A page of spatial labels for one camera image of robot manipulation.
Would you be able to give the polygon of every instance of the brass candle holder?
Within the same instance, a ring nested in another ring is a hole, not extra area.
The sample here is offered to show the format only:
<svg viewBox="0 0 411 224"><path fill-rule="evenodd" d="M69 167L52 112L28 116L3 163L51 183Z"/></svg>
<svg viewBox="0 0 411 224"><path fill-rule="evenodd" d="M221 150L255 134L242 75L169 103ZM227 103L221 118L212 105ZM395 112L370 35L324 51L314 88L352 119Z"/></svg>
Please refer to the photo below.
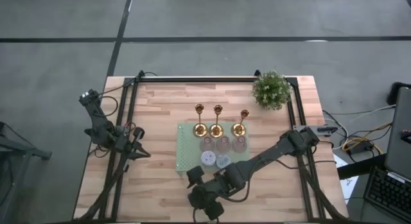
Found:
<svg viewBox="0 0 411 224"><path fill-rule="evenodd" d="M209 128L210 136L214 138L219 138L224 134L223 127L218 124L218 115L221 114L223 107L221 105L216 105L214 107L214 112L217 115L216 123L211 125Z"/></svg>
<svg viewBox="0 0 411 224"><path fill-rule="evenodd" d="M236 123L231 127L231 132L233 135L235 136L241 136L241 135L245 135L245 126L243 125L243 120L249 116L249 111L247 110L242 110L240 115L241 115L241 122L240 123Z"/></svg>
<svg viewBox="0 0 411 224"><path fill-rule="evenodd" d="M193 133L197 137L203 137L207 134L207 126L201 123L201 113L204 110L204 106L202 104L198 104L195 106L195 111L198 114L198 123L193 127Z"/></svg>

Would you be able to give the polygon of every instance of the concrete floor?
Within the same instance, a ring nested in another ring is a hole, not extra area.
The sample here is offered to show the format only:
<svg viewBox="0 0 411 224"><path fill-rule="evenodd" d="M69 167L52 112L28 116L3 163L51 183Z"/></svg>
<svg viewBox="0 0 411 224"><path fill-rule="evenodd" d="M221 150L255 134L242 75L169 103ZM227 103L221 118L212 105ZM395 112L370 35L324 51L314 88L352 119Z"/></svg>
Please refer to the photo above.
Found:
<svg viewBox="0 0 411 224"><path fill-rule="evenodd" d="M116 37L125 1L0 0L0 38ZM411 35L410 18L405 0L133 0L125 37L396 36ZM0 120L53 151L49 162L31 163L16 223L71 219L90 141L78 97L103 88L113 47L0 43ZM390 84L411 78L410 52L411 41L123 44L114 75L310 74L323 109L357 112L385 106ZM352 133L392 115L384 111L355 123L348 123L355 116L336 118ZM385 151L387 141L376 143ZM365 183L361 178L354 196ZM351 217L358 220L361 211L362 202L349 203ZM364 211L363 221L387 218L372 207Z"/></svg>

